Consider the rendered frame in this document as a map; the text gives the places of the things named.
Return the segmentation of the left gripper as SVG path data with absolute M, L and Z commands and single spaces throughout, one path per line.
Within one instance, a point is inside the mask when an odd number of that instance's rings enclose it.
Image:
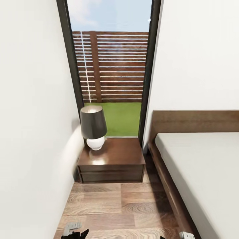
M 72 234 L 68 236 L 62 236 L 61 239 L 85 239 L 87 234 L 89 232 L 89 229 L 84 231 L 83 233 L 80 234 L 80 232 L 73 232 Z

